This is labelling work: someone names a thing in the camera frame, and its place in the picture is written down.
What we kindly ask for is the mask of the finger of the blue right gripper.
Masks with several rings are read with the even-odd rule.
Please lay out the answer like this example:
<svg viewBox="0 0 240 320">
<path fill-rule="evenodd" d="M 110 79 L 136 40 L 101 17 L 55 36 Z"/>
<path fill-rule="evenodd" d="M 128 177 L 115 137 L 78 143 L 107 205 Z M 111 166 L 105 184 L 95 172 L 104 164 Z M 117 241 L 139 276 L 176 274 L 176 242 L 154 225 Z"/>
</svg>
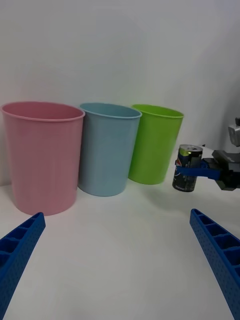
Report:
<svg viewBox="0 0 240 320">
<path fill-rule="evenodd" d="M 215 160 L 212 157 L 203 158 L 200 163 L 200 167 L 203 169 L 213 169 L 215 167 Z"/>
<path fill-rule="evenodd" d="M 206 167 L 187 168 L 187 167 L 177 166 L 176 172 L 183 176 L 206 177 L 211 180 L 218 180 L 221 176 L 220 170 L 206 168 Z"/>
</svg>

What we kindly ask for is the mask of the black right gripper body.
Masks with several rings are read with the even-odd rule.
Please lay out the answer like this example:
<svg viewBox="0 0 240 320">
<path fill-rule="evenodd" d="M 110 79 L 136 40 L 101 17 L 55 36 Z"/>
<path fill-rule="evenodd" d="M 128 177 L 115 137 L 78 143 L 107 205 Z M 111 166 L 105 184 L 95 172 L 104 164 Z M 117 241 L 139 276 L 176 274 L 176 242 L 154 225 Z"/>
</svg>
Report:
<svg viewBox="0 0 240 320">
<path fill-rule="evenodd" d="M 220 168 L 220 176 L 216 181 L 223 191 L 234 191 L 240 188 L 240 154 L 224 150 L 214 150 L 213 159 Z"/>
</svg>

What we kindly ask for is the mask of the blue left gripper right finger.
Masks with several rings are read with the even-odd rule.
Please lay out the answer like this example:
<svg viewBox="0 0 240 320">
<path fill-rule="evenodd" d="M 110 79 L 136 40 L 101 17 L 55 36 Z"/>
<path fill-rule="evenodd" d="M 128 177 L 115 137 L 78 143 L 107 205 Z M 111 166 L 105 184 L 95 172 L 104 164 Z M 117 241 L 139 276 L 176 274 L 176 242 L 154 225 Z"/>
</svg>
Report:
<svg viewBox="0 0 240 320">
<path fill-rule="evenodd" d="M 235 320 L 240 319 L 240 240 L 197 209 L 189 223 Z"/>
</svg>

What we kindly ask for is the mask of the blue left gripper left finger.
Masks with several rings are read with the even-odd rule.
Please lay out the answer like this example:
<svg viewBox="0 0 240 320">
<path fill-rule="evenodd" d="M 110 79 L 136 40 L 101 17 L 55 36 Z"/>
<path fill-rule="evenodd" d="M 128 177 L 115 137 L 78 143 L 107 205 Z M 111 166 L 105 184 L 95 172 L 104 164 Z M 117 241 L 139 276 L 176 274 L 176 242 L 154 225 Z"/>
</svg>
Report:
<svg viewBox="0 0 240 320">
<path fill-rule="evenodd" d="M 45 227 L 44 214 L 38 212 L 0 239 L 1 320 Z"/>
</svg>

